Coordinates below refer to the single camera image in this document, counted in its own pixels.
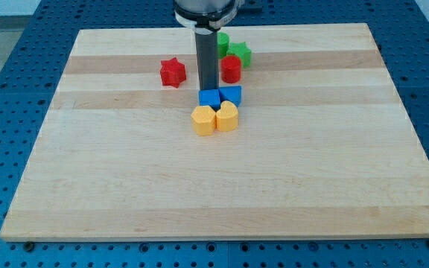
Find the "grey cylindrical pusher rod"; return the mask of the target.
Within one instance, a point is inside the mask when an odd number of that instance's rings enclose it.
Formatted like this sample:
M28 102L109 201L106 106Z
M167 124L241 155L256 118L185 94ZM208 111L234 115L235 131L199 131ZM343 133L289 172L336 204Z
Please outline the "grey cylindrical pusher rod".
M194 33L200 89L217 89L219 87L217 31L196 28Z

